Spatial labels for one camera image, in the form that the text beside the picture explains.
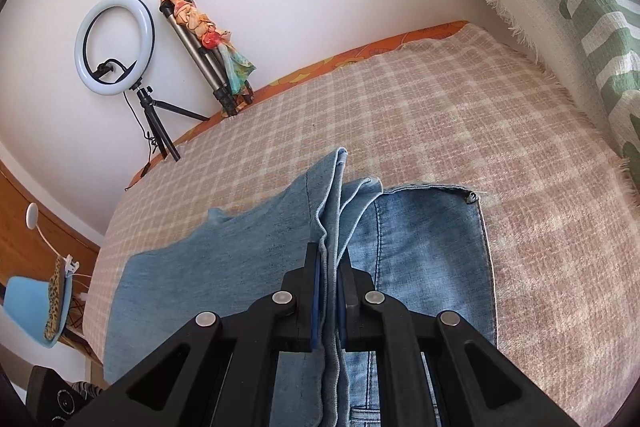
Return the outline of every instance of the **green and white blanket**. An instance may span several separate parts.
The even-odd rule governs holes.
[[[628,158],[640,187],[640,0],[488,1]]]

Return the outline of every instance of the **silver screw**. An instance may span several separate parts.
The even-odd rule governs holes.
[[[207,328],[216,322],[216,314],[212,312],[202,312],[196,316],[196,324],[202,328]]]
[[[456,312],[444,312],[440,315],[440,320],[447,326],[457,326],[460,324],[460,315]]]
[[[291,302],[291,299],[293,298],[293,295],[291,295],[289,292],[280,291],[274,293],[273,297],[271,298],[276,304],[289,304]]]
[[[367,294],[364,296],[364,299],[369,304],[382,304],[385,301],[385,295],[380,292],[372,291],[367,292]]]

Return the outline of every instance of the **denim jeans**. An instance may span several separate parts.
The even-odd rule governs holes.
[[[383,192],[376,178],[343,184],[340,148],[284,192],[239,216],[212,209],[169,247],[129,259],[111,306],[107,381],[120,378],[201,311],[244,311],[302,266],[306,244],[321,255],[321,342],[312,353],[281,353],[271,425],[363,425],[379,420],[368,353],[345,354],[336,339],[337,264],[354,267],[409,309],[453,309],[488,339],[495,335],[492,270],[479,202],[463,187],[406,186]]]

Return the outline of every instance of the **white desk lamp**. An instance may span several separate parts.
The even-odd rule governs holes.
[[[64,259],[65,260],[65,274],[67,276],[69,274],[72,275],[72,274],[76,273],[76,271],[78,271],[78,268],[80,267],[80,263],[78,261],[74,262],[73,258],[70,255],[67,255],[66,257],[63,257],[62,255],[60,255],[58,250],[53,248],[51,243],[49,241],[47,241],[47,238],[44,237],[44,234],[42,233],[42,230],[38,226],[38,214],[39,214],[39,212],[38,212],[37,204],[29,203],[29,206],[27,207],[27,215],[26,215],[27,228],[29,230],[38,229],[38,233],[40,234],[40,237],[43,239],[43,241],[45,243],[47,243],[47,246],[51,250],[53,250],[53,252],[58,257],[60,257],[60,259]]]

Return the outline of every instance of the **triangular cutout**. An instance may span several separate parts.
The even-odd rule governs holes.
[[[162,362],[132,385],[127,391],[127,396],[154,411],[164,409],[189,351],[190,347],[187,344],[180,344]]]
[[[520,388],[476,344],[465,344],[465,353],[480,386],[484,403],[489,409],[498,409],[522,397]]]

